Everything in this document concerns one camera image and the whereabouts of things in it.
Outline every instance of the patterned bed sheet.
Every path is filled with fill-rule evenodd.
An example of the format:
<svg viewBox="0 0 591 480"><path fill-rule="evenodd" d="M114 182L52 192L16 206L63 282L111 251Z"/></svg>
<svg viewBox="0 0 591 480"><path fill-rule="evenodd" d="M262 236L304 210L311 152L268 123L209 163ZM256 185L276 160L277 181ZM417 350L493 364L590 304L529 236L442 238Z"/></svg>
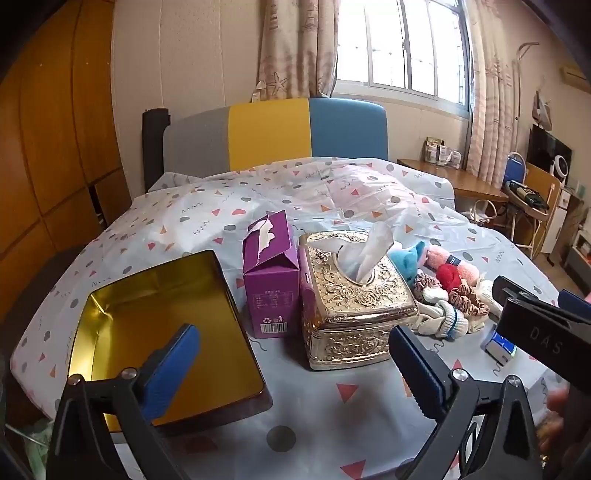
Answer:
<svg viewBox="0 0 591 480"><path fill-rule="evenodd" d="M55 418L88 294L187 252L215 251L241 308L246 228L265 212L282 209L295 238L330 229L366 230L381 220L405 248L420 240L441 245L486 278L504 275L555 303L557 290L528 257L498 232L470 224L453 206L447 180L374 158L303 158L206 179L167 173L64 273L25 331L11 371L31 401ZM527 388L537 385L544 394L540 379L547 369L534 358L519 350L501 368L484 353L481 344L491 327L456 341L421 341L449 367L464 365L482 380L516 374ZM176 439L178 458L194 478L360 478L412 458L433 428L393 362L311 372L286 355L279 340L257 343L274 406ZM535 402L542 411L543 395Z"/></svg>

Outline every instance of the air conditioner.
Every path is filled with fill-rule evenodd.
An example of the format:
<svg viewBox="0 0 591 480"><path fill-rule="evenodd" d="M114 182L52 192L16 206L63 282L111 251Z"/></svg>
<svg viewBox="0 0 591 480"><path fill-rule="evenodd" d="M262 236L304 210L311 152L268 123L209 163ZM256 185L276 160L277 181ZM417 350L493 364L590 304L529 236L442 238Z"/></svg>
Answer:
<svg viewBox="0 0 591 480"><path fill-rule="evenodd" d="M587 77L577 68L573 67L560 67L560 74L562 81L571 87L578 88L587 93L591 93L591 84L587 80Z"/></svg>

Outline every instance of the wooden wardrobe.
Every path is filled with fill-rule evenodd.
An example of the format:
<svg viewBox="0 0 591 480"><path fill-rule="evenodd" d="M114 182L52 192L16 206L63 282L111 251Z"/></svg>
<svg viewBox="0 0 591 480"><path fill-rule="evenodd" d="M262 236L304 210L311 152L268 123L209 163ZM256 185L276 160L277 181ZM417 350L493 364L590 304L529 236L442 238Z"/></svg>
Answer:
<svg viewBox="0 0 591 480"><path fill-rule="evenodd" d="M67 1L0 83L0 324L49 259L131 204L111 104L113 8Z"/></svg>

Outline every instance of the blue plush toy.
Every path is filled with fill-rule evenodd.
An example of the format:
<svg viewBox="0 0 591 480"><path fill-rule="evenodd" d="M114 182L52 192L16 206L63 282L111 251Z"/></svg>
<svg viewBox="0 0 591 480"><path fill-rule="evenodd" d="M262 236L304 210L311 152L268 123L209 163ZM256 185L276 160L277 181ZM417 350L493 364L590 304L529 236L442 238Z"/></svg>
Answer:
<svg viewBox="0 0 591 480"><path fill-rule="evenodd" d="M390 261L396 265L408 286L412 288L417 276L417 269L425 263L425 242L419 242L406 250L391 248L387 255Z"/></svg>

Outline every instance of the red triangle pattern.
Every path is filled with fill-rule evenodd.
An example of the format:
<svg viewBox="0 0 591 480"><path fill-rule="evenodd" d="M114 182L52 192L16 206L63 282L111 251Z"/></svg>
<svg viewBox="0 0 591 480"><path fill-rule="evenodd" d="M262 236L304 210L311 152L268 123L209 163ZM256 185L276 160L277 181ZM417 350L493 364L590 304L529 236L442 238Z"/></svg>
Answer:
<svg viewBox="0 0 591 480"><path fill-rule="evenodd" d="M337 383L336 388L339 389L339 394L343 403L347 403L348 400L353 396L357 389L359 388L358 385L347 385L344 383Z"/></svg>
<svg viewBox="0 0 591 480"><path fill-rule="evenodd" d="M340 469L353 480L359 480L363 475L363 467L365 467L365 460L343 465Z"/></svg>

